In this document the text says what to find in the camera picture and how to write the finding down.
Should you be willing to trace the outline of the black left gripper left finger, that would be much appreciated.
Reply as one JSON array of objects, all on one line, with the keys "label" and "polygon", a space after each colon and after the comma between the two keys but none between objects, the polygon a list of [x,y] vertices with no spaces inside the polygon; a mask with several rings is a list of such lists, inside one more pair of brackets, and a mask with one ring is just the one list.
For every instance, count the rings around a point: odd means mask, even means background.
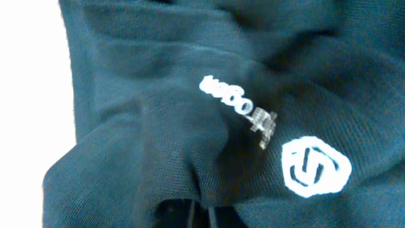
[{"label": "black left gripper left finger", "polygon": [[187,228],[189,225],[190,199],[168,199],[162,201],[155,211],[155,228]]}]

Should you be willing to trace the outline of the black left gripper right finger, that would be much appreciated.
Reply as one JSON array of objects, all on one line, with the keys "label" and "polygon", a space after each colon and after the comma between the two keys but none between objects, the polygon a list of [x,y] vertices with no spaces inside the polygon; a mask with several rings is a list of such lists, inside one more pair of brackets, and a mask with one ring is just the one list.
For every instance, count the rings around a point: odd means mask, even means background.
[{"label": "black left gripper right finger", "polygon": [[231,206],[208,208],[210,228],[247,228]]}]

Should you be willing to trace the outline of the black t-shirt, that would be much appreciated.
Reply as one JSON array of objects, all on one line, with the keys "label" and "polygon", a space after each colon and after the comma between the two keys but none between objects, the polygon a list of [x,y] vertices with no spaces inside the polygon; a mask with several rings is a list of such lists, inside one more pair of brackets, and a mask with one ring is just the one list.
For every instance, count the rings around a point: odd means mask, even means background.
[{"label": "black t-shirt", "polygon": [[404,226],[404,2],[61,1],[76,145],[44,227]]}]

